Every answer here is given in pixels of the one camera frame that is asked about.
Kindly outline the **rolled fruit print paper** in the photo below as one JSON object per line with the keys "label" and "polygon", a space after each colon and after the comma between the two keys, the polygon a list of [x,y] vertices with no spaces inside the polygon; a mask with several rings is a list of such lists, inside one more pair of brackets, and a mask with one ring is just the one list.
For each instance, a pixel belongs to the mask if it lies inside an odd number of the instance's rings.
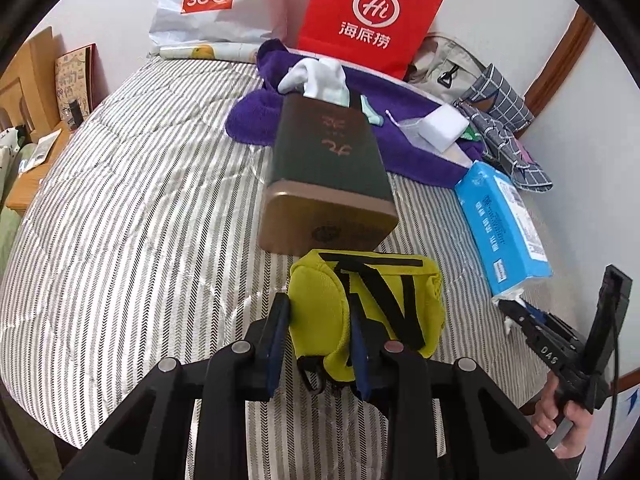
{"label": "rolled fruit print paper", "polygon": [[201,42],[152,47],[151,53],[164,60],[209,60],[254,64],[260,44]]}

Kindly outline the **purple fleece towel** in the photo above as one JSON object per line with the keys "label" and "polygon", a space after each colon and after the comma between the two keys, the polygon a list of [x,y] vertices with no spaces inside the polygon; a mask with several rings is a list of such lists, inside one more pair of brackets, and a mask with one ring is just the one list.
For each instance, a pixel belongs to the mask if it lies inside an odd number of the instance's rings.
{"label": "purple fleece towel", "polygon": [[[349,90],[349,107],[306,98],[301,93],[280,94],[278,84],[303,56],[288,50],[281,41],[268,40],[257,53],[258,75],[262,86],[240,99],[227,118],[231,139],[260,146],[275,146],[284,128],[299,143],[317,144],[324,154],[342,162],[361,162],[365,150],[378,151],[385,170],[413,181],[454,188],[471,168],[463,168],[415,148],[385,114],[389,110],[400,122],[430,114],[442,104],[415,92],[400,82],[343,66]],[[364,94],[371,106],[384,117],[382,127],[369,124],[360,107]],[[474,162],[480,160],[480,142],[457,141]]]}

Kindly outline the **blue cardboard box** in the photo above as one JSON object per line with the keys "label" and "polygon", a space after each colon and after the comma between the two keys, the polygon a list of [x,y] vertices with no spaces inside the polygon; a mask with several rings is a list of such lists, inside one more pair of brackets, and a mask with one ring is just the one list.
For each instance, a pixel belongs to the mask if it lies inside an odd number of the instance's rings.
{"label": "blue cardboard box", "polygon": [[552,269],[532,217],[511,180],[474,162],[454,187],[480,253],[492,298],[514,300]]}

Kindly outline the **beige backpack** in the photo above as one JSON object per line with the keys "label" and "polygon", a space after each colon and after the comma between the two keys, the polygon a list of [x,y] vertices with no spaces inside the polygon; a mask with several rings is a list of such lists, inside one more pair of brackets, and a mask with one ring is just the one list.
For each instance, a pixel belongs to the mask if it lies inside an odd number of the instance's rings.
{"label": "beige backpack", "polygon": [[460,42],[429,32],[409,64],[404,81],[447,103],[472,87],[486,65]]}

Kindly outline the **white cotton gloves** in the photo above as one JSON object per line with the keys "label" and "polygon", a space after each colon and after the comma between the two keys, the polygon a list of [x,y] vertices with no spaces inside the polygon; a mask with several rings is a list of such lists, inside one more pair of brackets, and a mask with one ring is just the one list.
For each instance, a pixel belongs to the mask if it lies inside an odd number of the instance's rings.
{"label": "white cotton gloves", "polygon": [[278,84],[280,94],[301,93],[339,106],[349,107],[349,90],[343,66],[334,58],[303,58]]}

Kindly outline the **dark green tea box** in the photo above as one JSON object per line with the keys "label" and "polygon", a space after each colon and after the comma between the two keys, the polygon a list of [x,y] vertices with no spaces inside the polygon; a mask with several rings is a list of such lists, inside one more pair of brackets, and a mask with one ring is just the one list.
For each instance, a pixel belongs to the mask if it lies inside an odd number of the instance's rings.
{"label": "dark green tea box", "polygon": [[258,245],[303,256],[311,249],[370,252],[398,225],[390,180],[378,151],[342,162],[284,128],[272,148]]}

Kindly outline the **clear mesh drawstring pouch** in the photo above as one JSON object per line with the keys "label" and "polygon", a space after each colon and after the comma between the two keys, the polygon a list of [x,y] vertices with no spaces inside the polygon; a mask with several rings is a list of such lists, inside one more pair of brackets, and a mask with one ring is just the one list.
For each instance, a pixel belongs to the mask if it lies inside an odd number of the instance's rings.
{"label": "clear mesh drawstring pouch", "polygon": [[463,168],[470,168],[472,166],[472,160],[464,151],[462,151],[462,148],[460,148],[457,142],[452,144],[446,152],[441,153],[437,151],[431,143],[428,143],[427,140],[424,139],[421,134],[421,130],[423,126],[423,118],[425,116],[404,119],[398,122],[389,110],[386,110],[385,114],[415,148],[431,153],[443,160],[448,160],[448,162],[453,162]]}

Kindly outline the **white paper sachet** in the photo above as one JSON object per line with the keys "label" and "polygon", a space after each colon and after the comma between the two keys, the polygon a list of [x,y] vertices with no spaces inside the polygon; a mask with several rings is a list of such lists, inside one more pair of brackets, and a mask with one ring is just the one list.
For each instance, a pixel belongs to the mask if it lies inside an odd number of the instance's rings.
{"label": "white paper sachet", "polygon": [[46,136],[43,136],[37,143],[35,149],[29,158],[24,159],[20,165],[20,174],[24,174],[27,171],[33,170],[36,167],[44,164],[48,158],[50,151],[53,148],[56,140],[62,133],[62,129],[55,130]]}

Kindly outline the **red paper shopping bag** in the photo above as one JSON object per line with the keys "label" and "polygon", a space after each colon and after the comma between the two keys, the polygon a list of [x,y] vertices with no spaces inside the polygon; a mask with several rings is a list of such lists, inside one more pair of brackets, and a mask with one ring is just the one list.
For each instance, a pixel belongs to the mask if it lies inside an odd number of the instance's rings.
{"label": "red paper shopping bag", "polygon": [[299,50],[401,79],[444,0],[309,0]]}

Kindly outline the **yellow pouch with black straps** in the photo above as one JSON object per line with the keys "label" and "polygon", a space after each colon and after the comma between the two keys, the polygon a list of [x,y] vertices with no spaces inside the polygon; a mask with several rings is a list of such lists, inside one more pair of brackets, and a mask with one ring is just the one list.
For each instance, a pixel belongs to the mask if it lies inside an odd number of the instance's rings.
{"label": "yellow pouch with black straps", "polygon": [[445,326],[442,274],[418,255],[314,249],[290,269],[290,334],[308,391],[353,385],[367,398],[377,344],[430,358]]}

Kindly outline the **wooden nightstand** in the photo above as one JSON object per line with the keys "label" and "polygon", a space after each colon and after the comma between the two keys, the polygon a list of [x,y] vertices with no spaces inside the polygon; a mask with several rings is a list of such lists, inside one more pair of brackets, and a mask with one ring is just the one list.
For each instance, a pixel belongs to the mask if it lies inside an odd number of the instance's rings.
{"label": "wooden nightstand", "polygon": [[70,142],[72,134],[65,122],[59,122],[54,128],[55,130],[61,129],[61,133],[54,142],[46,161],[35,169],[27,171],[26,174],[18,176],[4,201],[4,204],[9,209],[14,210],[21,216],[24,216],[43,179],[47,177],[55,162],[66,149],[68,142]]}

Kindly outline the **mint green cloth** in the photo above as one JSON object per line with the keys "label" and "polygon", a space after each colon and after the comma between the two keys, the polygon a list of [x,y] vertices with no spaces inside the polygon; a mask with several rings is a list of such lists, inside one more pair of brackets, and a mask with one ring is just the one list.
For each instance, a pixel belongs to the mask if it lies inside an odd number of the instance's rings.
{"label": "mint green cloth", "polygon": [[384,117],[371,106],[368,98],[362,94],[360,96],[360,107],[363,115],[367,117],[370,125],[382,127],[384,125]]}

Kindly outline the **grey plaid cloth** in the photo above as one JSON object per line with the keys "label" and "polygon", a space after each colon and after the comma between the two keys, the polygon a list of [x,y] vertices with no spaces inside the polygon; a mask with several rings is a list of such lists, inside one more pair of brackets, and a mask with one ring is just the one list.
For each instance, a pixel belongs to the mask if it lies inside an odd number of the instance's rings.
{"label": "grey plaid cloth", "polygon": [[516,138],[534,115],[494,64],[454,101],[454,107],[482,138],[484,162],[500,169],[521,191],[545,193],[553,188],[548,174]]}

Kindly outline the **brown wooden door frame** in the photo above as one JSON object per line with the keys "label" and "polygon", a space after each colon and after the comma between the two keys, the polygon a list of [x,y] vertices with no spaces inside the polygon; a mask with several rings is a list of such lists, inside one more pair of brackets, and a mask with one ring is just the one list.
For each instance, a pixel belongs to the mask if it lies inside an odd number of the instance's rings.
{"label": "brown wooden door frame", "polygon": [[566,78],[582,56],[596,29],[596,23],[578,6],[574,18],[542,68],[540,74],[525,93],[525,104],[537,117],[551,102]]}

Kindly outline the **striped quilted mattress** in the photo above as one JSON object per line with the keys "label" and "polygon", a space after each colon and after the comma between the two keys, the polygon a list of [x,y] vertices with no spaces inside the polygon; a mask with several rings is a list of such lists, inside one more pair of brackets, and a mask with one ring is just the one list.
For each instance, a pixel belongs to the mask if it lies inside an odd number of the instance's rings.
{"label": "striped quilted mattress", "polygon": [[[294,258],[257,243],[270,148],[224,131],[261,86],[251,65],[150,61],[73,134],[24,215],[1,283],[1,378],[75,448],[160,359],[207,359],[285,291]],[[454,191],[388,177],[399,224],[375,250],[438,264],[434,360],[470,356],[519,408],[546,368],[506,336]],[[347,389],[309,394],[289,343],[276,396],[246,417],[250,479],[382,478],[386,419]]]}

